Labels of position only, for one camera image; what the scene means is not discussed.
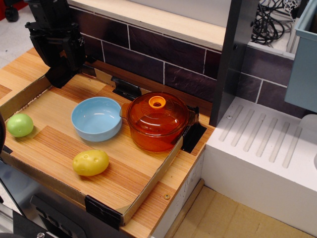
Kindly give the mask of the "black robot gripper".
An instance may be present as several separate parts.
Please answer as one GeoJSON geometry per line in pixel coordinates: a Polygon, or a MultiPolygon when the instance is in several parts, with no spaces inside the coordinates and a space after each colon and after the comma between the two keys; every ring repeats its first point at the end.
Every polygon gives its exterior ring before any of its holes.
{"type": "Polygon", "coordinates": [[[30,39],[49,67],[76,72],[86,61],[85,40],[66,0],[27,0],[35,21],[26,23],[30,39]]]}

